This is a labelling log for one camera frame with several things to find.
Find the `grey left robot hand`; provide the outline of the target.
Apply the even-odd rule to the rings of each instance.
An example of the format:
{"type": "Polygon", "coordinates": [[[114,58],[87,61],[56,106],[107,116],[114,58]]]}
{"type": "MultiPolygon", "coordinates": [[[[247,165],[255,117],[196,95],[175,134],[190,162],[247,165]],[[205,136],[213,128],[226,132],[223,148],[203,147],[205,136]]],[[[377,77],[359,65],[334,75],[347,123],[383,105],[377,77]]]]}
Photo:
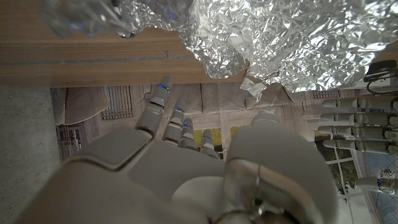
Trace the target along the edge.
{"type": "Polygon", "coordinates": [[[315,130],[315,145],[330,163],[341,195],[361,188],[397,195],[397,98],[322,101],[326,125],[315,130]]]}

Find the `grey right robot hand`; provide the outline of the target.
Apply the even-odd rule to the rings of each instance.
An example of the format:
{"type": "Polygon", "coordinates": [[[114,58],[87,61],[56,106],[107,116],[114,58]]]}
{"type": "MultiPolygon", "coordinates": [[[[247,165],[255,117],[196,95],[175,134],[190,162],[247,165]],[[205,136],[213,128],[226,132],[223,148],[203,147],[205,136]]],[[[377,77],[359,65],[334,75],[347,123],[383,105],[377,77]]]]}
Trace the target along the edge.
{"type": "Polygon", "coordinates": [[[172,79],[164,77],[133,128],[69,157],[18,223],[334,223],[333,176],[318,149],[261,111],[224,159],[210,133],[196,147],[177,103],[156,133],[172,79]]]}

